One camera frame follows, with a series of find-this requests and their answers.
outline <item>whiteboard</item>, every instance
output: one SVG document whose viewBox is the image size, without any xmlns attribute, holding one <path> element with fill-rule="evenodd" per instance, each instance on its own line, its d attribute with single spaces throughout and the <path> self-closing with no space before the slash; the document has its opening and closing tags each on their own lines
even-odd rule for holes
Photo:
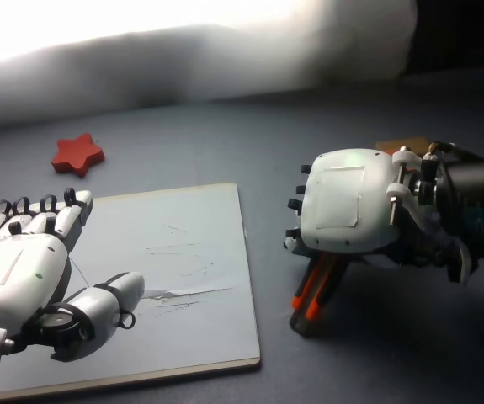
<svg viewBox="0 0 484 404">
<path fill-rule="evenodd" d="M 0 399 L 259 363 L 234 183 L 95 199 L 70 256 L 66 296 L 122 272 L 144 276 L 136 325 L 71 363 L 41 346 L 3 357 Z"/>
</svg>

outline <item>table surface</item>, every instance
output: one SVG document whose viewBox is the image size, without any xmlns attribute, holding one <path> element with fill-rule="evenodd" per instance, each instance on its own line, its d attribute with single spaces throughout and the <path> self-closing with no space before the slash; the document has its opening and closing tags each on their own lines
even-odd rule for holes
<svg viewBox="0 0 484 404">
<path fill-rule="evenodd" d="M 90 132 L 106 160 L 58 175 L 56 141 Z M 306 259 L 283 248 L 301 164 L 322 152 L 427 136 L 484 155 L 484 99 L 309 92 L 0 131 L 0 199 L 90 189 L 94 197 L 208 183 L 239 186 L 262 350 L 258 371 L 60 396 L 67 403 L 398 403 L 484 400 L 484 265 L 462 289 L 436 268 L 350 268 L 322 336 L 289 328 Z M 45 398 L 44 402 L 53 402 Z"/>
</svg>

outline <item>red star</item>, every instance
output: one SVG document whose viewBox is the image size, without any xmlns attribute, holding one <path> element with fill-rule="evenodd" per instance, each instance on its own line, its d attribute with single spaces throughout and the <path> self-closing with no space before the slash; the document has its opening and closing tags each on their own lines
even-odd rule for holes
<svg viewBox="0 0 484 404">
<path fill-rule="evenodd" d="M 58 153 L 51 163 L 57 173 L 74 172 L 82 178 L 87 175 L 90 166 L 105 159 L 104 151 L 93 144 L 89 133 L 80 135 L 72 141 L 61 140 L 56 144 Z"/>
</svg>

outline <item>wire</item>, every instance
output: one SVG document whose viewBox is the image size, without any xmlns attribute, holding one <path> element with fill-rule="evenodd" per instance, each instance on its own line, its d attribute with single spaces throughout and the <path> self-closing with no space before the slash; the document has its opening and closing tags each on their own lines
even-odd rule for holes
<svg viewBox="0 0 484 404">
<path fill-rule="evenodd" d="M 75 263 L 75 261 L 72 260 L 72 258 L 70 257 L 70 261 L 72 262 L 72 264 L 75 266 L 75 268 L 77 268 L 77 271 L 79 271 L 79 273 L 81 274 L 82 276 L 82 280 L 84 280 L 84 283 L 87 284 L 87 287 L 89 288 L 90 285 L 88 284 L 88 281 L 87 279 L 84 277 L 84 275 L 82 274 L 81 272 L 81 269 L 79 269 L 79 267 L 77 266 L 77 264 Z"/>
</svg>

